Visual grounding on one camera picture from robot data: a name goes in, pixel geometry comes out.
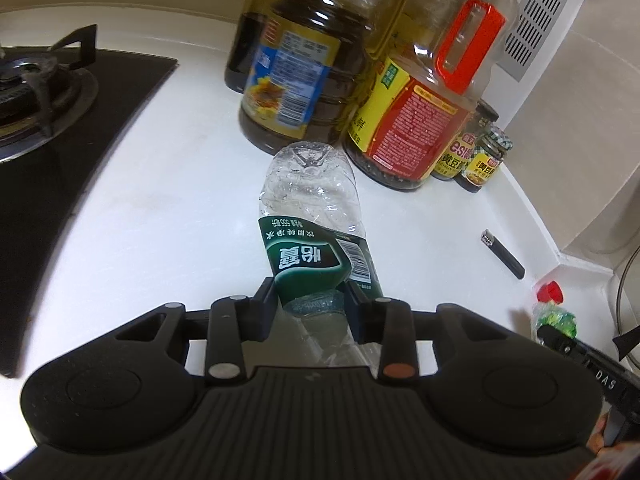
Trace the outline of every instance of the lighter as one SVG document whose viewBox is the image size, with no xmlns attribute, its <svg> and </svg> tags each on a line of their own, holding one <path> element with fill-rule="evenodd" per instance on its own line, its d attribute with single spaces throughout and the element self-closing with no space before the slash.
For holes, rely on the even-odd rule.
<svg viewBox="0 0 640 480">
<path fill-rule="evenodd" d="M 513 275 L 521 280 L 524 278 L 524 267 L 520 264 L 520 262 L 516 259 L 513 254 L 511 254 L 507 248 L 500 243 L 500 240 L 493 236 L 489 230 L 485 230 L 480 237 L 482 242 L 491 249 L 491 252 L 500 258 L 500 261 L 504 263 L 507 268 L 513 272 Z"/>
</svg>

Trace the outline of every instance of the white countertop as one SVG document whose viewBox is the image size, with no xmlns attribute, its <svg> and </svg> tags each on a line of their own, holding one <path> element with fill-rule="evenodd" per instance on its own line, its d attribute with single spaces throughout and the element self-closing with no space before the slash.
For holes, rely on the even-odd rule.
<svg viewBox="0 0 640 480">
<path fill-rule="evenodd" d="M 240 96 L 222 77 L 234 25 L 142 9 L 53 7 L 0 14 L 0 36 L 4 46 L 51 44 L 89 23 L 98 23 L 99 48 L 175 57 L 180 66 L 111 155 L 50 264 L 22 375 L 0 378 L 0 470 L 33 447 L 18 398 L 37 367 L 160 304 L 208 308 L 229 294 L 252 294 L 271 273 L 257 225 L 271 157 L 242 136 Z M 415 310 L 458 303 L 526 330 L 533 285 L 558 256 L 508 171 L 478 194 L 435 179 L 402 193 L 355 174 L 387 296 Z M 527 269 L 523 281 L 481 243 L 487 228 Z M 603 330 L 610 336 L 606 310 L 587 316 L 587 340 L 594 344 Z M 428 345 L 420 346 L 420 364 L 423 373 L 435 368 Z"/>
</svg>

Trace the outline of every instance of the black stovetop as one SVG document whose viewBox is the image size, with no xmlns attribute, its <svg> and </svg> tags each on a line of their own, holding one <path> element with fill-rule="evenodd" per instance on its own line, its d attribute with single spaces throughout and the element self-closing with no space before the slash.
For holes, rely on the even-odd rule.
<svg viewBox="0 0 640 480">
<path fill-rule="evenodd" d="M 7 54 L 41 49 L 7 48 Z M 56 53 L 60 62 L 75 57 Z M 177 61 L 99 50 L 91 109 L 33 152 L 0 164 L 0 373 L 13 377 L 40 280 L 74 206 L 104 156 Z"/>
</svg>

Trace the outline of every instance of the red handle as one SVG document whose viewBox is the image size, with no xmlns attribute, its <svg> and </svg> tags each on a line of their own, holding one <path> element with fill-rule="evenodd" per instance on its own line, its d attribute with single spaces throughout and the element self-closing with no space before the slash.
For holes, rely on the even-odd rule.
<svg viewBox="0 0 640 480">
<path fill-rule="evenodd" d="M 460 29 L 465 24 L 471 10 L 476 6 L 484 9 L 484 18 L 482 18 L 478 30 L 476 30 L 476 33 L 469 42 L 455 70 L 449 72 L 444 68 L 449 50 Z M 447 88 L 460 95 L 466 91 L 506 21 L 505 17 L 501 15 L 494 6 L 487 2 L 482 0 L 467 0 L 465 2 L 456 19 L 453 20 L 451 28 L 436 54 L 435 69 Z"/>
</svg>

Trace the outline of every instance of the backsplash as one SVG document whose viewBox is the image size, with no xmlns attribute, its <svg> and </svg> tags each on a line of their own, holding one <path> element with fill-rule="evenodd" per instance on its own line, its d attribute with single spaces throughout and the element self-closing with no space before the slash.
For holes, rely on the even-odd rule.
<svg viewBox="0 0 640 480">
<path fill-rule="evenodd" d="M 640 0 L 585 0 L 506 129 L 509 168 L 561 250 L 615 268 L 640 227 Z"/>
</svg>

